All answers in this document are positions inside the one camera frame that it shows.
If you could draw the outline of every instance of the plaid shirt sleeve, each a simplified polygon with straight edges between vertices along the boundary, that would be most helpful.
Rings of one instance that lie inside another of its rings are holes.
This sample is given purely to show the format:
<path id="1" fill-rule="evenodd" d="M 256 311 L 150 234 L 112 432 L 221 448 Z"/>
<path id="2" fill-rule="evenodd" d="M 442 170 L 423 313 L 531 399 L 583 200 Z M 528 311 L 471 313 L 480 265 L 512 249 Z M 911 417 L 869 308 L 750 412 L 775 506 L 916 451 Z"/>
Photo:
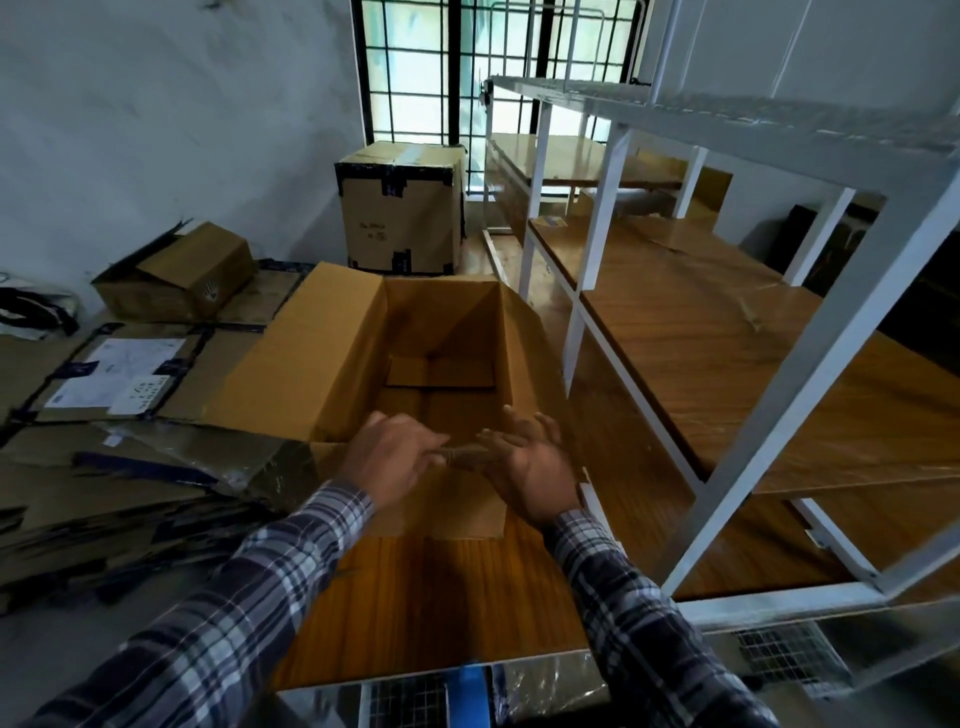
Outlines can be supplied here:
<path id="1" fill-rule="evenodd" d="M 627 560 L 588 512 L 543 534 L 573 590 L 590 647 L 628 722 L 771 728 L 770 709 L 728 672 L 673 600 Z"/>
<path id="2" fill-rule="evenodd" d="M 371 513 L 362 491 L 328 483 L 25 725 L 236 725 Z"/>

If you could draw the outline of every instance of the open cardboard box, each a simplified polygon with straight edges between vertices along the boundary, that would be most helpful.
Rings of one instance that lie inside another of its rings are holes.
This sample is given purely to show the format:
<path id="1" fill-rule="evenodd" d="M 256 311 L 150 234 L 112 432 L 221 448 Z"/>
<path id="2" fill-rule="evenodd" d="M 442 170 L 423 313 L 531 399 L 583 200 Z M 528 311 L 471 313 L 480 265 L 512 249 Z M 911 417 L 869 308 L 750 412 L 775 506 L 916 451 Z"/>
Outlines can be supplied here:
<path id="1" fill-rule="evenodd" d="M 312 444 L 321 477 L 374 409 L 405 412 L 453 447 L 506 426 L 502 407 L 566 419 L 538 315 L 492 278 L 383 279 L 322 263 L 228 375 L 208 425 Z M 505 505 L 477 473 L 428 471 L 368 534 L 486 538 Z"/>

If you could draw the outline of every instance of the sealed cardboard box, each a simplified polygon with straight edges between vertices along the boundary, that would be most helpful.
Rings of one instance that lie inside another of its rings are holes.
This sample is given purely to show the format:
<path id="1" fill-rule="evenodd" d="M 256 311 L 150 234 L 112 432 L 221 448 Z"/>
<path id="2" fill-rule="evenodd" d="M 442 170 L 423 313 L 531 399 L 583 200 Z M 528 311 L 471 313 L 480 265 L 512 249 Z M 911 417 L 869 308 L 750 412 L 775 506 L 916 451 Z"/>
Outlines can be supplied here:
<path id="1" fill-rule="evenodd" d="M 495 279 L 387 278 L 322 263 L 227 376 L 208 425 L 317 444 L 349 440 L 374 409 L 472 443 L 521 415 L 565 420 L 559 363 L 540 317 Z M 490 538 L 505 506 L 481 475 L 428 471 L 369 534 Z"/>
<path id="2" fill-rule="evenodd" d="M 374 142 L 335 164 L 349 266 L 453 275 L 463 238 L 463 147 Z"/>
<path id="3" fill-rule="evenodd" d="M 213 223 L 182 225 L 125 257 L 93 287 L 124 321 L 208 321 L 256 272 L 247 241 Z"/>

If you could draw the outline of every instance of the right hand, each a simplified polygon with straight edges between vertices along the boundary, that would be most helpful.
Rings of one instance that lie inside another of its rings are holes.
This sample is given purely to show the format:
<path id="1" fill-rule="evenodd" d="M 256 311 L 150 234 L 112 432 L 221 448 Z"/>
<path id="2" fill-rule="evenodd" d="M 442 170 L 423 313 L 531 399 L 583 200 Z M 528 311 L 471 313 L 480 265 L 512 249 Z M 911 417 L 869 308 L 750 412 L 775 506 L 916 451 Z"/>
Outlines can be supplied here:
<path id="1" fill-rule="evenodd" d="M 373 412 L 347 446 L 338 477 L 385 508 L 407 495 L 429 466 L 444 464 L 435 450 L 449 439 L 408 415 Z"/>
<path id="2" fill-rule="evenodd" d="M 513 434 L 483 430 L 480 443 L 497 455 L 484 475 L 504 502 L 521 518 L 543 530 L 561 513 L 582 508 L 577 478 L 562 448 L 560 426 L 537 413 L 540 428 L 521 419 L 509 405 L 504 410 L 513 421 Z"/>

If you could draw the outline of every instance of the white wall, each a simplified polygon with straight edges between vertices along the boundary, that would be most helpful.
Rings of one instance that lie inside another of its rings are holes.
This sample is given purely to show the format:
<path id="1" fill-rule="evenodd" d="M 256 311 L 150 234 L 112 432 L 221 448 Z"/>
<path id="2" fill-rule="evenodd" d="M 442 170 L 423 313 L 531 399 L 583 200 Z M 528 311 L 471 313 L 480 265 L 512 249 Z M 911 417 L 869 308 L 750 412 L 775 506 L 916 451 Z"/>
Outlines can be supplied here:
<path id="1" fill-rule="evenodd" d="M 642 81 L 671 1 L 652 9 Z M 685 0 L 663 88 L 946 113 L 960 97 L 958 32 L 953 0 Z M 833 189 L 720 155 L 707 164 L 733 172 L 714 231 L 759 257 L 793 205 L 819 205 Z"/>
<path id="2" fill-rule="evenodd" d="M 0 270 L 76 291 L 180 218 L 346 259 L 363 146 L 337 0 L 0 0 Z"/>

